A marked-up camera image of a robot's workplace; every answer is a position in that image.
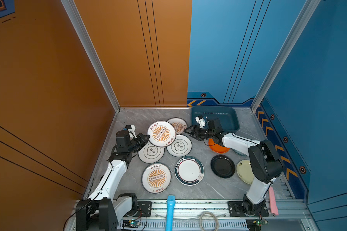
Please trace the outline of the white flower plate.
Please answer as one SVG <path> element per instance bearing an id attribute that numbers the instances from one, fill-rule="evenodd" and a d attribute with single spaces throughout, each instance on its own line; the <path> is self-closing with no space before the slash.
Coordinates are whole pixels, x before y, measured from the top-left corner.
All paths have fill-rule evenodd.
<path id="1" fill-rule="evenodd" d="M 185 135 L 177 135 L 175 141 L 166 149 L 174 157 L 184 157 L 191 152 L 192 142 Z"/>
<path id="2" fill-rule="evenodd" d="M 165 149 L 157 147 L 148 142 L 139 152 L 138 157 L 144 163 L 152 164 L 158 162 L 164 155 Z"/>

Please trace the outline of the orange plastic plate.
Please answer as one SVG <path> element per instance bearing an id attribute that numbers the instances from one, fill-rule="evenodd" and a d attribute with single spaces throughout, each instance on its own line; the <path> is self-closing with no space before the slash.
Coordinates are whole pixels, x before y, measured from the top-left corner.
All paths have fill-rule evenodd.
<path id="1" fill-rule="evenodd" d="M 219 144 L 216 144 L 213 139 L 208 140 L 208 145 L 212 151 L 218 154 L 225 154 L 230 150 L 230 148 L 226 148 Z"/>

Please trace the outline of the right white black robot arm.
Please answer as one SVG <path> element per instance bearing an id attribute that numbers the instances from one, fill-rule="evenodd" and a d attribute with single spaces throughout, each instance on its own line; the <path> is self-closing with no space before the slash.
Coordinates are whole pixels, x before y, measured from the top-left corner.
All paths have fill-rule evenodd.
<path id="1" fill-rule="evenodd" d="M 218 118 L 207 122 L 200 116 L 196 119 L 199 124 L 186 128 L 184 133 L 198 141 L 212 139 L 215 144 L 249 157 L 254 179 L 243 197 L 240 211 L 247 216 L 260 215 L 266 208 L 266 193 L 285 169 L 275 146 L 269 140 L 254 141 L 225 131 Z"/>

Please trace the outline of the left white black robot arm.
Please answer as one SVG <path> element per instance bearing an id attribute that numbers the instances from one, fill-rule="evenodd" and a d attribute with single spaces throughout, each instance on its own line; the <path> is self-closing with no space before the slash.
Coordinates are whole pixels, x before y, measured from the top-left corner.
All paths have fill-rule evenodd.
<path id="1" fill-rule="evenodd" d="M 137 212 L 135 193 L 123 193 L 116 200 L 114 197 L 133 154 L 142 150 L 149 139 L 149 135 L 135 134 L 134 126 L 126 126 L 116 133 L 116 144 L 108 159 L 104 176 L 94 192 L 76 205 L 77 231 L 116 231 L 124 215 Z"/>

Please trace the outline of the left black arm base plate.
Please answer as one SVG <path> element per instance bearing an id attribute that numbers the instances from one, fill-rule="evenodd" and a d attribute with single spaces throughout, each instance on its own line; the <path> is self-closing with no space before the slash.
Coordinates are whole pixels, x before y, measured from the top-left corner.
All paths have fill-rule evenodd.
<path id="1" fill-rule="evenodd" d="M 123 217 L 139 217 L 142 213 L 146 217 L 151 216 L 152 202 L 151 201 L 137 201 L 137 202 L 121 202 L 114 207 L 117 218 Z"/>

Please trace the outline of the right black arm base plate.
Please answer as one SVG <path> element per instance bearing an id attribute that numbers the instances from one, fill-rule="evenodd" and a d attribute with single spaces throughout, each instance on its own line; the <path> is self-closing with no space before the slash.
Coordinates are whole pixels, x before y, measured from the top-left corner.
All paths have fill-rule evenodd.
<path id="1" fill-rule="evenodd" d="M 231 217 L 268 217 L 270 215 L 266 200 L 257 205 L 249 201 L 229 201 L 227 205 Z"/>

